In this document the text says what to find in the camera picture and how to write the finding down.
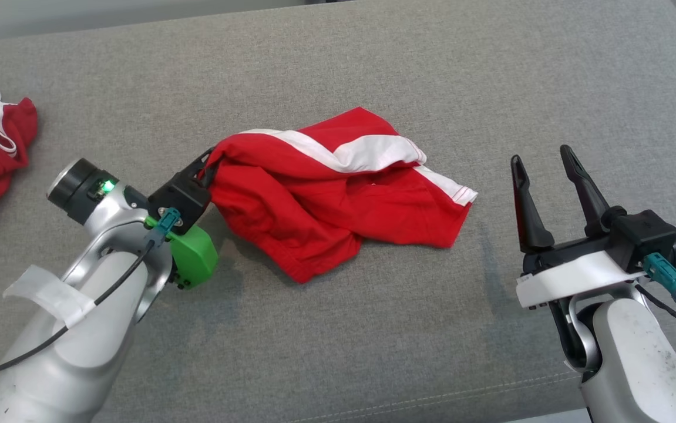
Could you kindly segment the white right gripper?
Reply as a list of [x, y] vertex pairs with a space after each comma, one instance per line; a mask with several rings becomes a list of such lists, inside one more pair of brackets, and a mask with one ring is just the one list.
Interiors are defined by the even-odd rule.
[[[579, 196], [586, 220], [586, 236], [603, 236], [608, 229], [601, 218], [610, 208], [606, 198], [570, 146], [561, 145], [560, 156], [566, 176]], [[604, 289], [645, 275], [641, 268], [626, 271], [614, 262], [607, 252], [608, 236], [577, 239], [554, 246], [553, 235], [544, 227], [529, 192], [530, 179], [519, 155], [510, 158], [510, 172], [520, 251], [524, 253], [523, 271], [516, 286], [521, 308], [536, 308], [550, 301]]]

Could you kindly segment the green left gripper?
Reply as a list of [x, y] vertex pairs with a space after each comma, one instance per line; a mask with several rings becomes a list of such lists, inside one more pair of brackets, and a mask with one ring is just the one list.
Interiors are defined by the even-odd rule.
[[[209, 148], [184, 168], [184, 175], [198, 180], [199, 184], [212, 184], [217, 173], [214, 148]], [[187, 233], [168, 234], [170, 251], [176, 265], [174, 283], [181, 290], [191, 290], [206, 283], [213, 276], [218, 254], [210, 235], [198, 225]]]

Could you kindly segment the red shorts with white stripe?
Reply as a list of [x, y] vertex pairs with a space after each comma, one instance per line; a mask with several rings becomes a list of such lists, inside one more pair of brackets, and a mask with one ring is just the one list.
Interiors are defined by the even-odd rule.
[[230, 230], [303, 284], [365, 239], [449, 249], [478, 194], [365, 108], [298, 130], [252, 129], [210, 153], [211, 201]]

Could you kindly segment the white tape strip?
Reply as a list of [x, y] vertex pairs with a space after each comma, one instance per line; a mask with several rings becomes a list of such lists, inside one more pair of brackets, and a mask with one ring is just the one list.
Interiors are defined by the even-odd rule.
[[29, 266], [5, 291], [3, 297], [30, 300], [50, 313], [66, 328], [79, 324], [96, 308], [95, 300], [63, 282], [45, 268]]

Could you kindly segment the grey fabric sofa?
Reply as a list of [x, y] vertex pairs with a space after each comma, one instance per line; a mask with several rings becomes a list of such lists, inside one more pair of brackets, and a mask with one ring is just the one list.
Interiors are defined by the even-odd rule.
[[362, 106], [478, 192], [448, 250], [365, 243], [295, 284], [211, 210], [211, 281], [166, 287], [95, 423], [488, 423], [582, 407], [550, 311], [523, 310], [510, 158], [563, 243], [606, 200], [676, 225], [670, 0], [354, 0], [0, 39], [0, 91], [39, 137], [0, 200], [0, 361], [37, 310], [2, 292], [65, 271], [85, 229], [46, 198], [85, 157], [151, 193], [225, 137]]

